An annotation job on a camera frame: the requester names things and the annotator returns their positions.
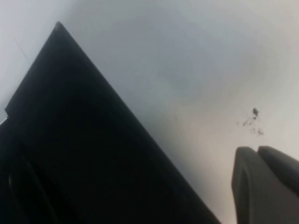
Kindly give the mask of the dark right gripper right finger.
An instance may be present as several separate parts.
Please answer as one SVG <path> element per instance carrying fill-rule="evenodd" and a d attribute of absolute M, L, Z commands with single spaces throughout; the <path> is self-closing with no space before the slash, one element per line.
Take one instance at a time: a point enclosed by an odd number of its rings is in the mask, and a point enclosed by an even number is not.
<path fill-rule="evenodd" d="M 257 153 L 287 188 L 299 193 L 298 160 L 269 146 L 260 146 Z"/>

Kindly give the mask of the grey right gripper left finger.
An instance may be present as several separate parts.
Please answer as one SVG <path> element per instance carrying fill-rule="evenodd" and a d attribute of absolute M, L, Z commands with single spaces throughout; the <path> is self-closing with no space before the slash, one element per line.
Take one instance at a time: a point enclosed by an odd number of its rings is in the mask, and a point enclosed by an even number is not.
<path fill-rule="evenodd" d="M 299 222 L 299 194 L 287 188 L 250 147 L 235 152 L 232 191 L 239 224 Z"/>

